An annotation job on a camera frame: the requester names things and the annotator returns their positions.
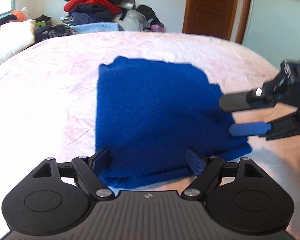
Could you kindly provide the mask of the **blue knit sweater with rhinestones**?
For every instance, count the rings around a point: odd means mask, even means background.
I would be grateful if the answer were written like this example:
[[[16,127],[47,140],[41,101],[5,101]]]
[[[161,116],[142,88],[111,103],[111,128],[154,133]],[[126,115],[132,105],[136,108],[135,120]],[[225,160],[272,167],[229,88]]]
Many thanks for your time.
[[[112,161],[101,173],[111,186],[133,189],[191,175],[185,152],[230,161],[251,152],[232,137],[222,91],[191,64],[117,57],[99,67],[95,147]]]

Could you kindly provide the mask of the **dark navy clothes pile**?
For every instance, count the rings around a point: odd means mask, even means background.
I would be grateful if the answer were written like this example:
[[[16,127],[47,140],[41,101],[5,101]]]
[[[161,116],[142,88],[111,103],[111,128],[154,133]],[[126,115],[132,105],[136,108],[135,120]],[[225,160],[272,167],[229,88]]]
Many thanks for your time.
[[[114,19],[110,9],[100,4],[77,4],[69,15],[73,18],[74,25],[112,22]]]

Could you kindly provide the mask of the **white wardrobe door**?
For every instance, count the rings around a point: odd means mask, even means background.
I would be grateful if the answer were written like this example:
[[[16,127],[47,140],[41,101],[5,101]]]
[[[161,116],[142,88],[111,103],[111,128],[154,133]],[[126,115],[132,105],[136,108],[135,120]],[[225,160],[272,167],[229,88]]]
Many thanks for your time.
[[[300,62],[300,0],[251,0],[243,45],[275,67]]]

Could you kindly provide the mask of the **pink floral bed blanket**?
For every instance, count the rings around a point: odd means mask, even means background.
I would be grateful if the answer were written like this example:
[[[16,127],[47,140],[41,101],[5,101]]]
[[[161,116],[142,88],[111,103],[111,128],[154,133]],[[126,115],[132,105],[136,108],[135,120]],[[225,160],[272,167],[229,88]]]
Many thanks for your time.
[[[300,135],[246,137],[251,152],[230,160],[239,162],[238,175],[219,187],[243,191],[217,199],[181,198],[196,179],[192,170],[133,189],[107,185],[112,200],[90,200],[62,178],[58,163],[99,151],[99,67],[117,57],[191,64],[222,95],[262,88],[279,72],[244,46],[185,34],[81,34],[13,56],[0,66],[0,239],[300,239]],[[296,110],[277,103],[226,113],[243,124]]]

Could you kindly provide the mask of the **brown wooden door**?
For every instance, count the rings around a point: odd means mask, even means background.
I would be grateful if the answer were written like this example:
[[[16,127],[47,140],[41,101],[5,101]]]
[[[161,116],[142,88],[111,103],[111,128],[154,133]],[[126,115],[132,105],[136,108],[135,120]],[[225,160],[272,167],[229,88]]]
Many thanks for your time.
[[[251,0],[186,0],[182,32],[242,44]]]

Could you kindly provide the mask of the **leopard print garment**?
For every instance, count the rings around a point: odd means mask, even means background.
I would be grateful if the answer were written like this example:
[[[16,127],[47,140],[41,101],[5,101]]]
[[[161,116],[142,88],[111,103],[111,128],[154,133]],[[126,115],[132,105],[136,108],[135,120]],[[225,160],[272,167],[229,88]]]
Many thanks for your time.
[[[71,36],[73,34],[73,31],[67,25],[59,24],[40,27],[34,32],[34,34],[36,41],[42,41],[54,37]]]

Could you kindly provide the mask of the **light blue quilted blanket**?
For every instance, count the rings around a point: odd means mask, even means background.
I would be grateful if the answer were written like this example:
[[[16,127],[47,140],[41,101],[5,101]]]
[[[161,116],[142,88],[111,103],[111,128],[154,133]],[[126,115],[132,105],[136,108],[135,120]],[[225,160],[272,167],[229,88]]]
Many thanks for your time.
[[[74,34],[87,34],[108,31],[125,31],[121,25],[115,22],[98,22],[81,25],[73,25],[70,27]]]

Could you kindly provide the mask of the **white quilted puffer jacket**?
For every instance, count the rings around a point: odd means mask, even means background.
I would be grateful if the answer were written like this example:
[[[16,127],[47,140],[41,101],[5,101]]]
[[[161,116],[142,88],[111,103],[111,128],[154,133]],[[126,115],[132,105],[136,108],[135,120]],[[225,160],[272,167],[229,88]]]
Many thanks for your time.
[[[0,65],[35,42],[36,21],[10,22],[0,27]]]

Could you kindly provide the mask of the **green plastic item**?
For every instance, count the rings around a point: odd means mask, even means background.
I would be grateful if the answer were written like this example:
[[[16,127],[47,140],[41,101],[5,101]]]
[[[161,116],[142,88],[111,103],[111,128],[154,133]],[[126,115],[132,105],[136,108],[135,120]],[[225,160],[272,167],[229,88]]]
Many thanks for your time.
[[[40,21],[36,23],[36,28],[41,28],[46,26],[46,22],[45,21]]]

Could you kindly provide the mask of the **orange garment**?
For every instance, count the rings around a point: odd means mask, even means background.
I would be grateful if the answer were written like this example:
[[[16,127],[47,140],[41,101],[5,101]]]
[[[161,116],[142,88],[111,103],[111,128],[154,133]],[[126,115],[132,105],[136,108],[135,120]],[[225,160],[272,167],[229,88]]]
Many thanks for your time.
[[[23,21],[26,21],[26,20],[28,20],[30,18],[29,14],[26,11],[13,10],[11,12],[11,14],[17,18],[15,20],[17,22],[23,22]]]

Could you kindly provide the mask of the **black garment pile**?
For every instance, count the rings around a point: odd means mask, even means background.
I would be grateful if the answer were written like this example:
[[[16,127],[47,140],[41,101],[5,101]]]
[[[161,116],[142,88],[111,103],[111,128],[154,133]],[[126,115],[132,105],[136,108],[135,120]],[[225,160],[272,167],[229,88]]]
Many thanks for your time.
[[[12,15],[12,14],[9,14],[3,18],[0,19],[0,26],[5,24],[5,23],[8,23],[8,22],[11,22],[11,21],[15,21],[17,19],[16,16]]]

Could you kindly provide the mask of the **red garment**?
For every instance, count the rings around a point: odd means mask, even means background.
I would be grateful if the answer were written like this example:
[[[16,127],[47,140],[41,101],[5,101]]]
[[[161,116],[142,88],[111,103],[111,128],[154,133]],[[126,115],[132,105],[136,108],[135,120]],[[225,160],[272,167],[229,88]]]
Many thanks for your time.
[[[71,0],[70,2],[66,3],[64,6],[65,12],[70,12],[74,7],[78,4],[95,4],[95,5],[102,5],[110,10],[113,15],[119,14],[121,9],[107,0]]]

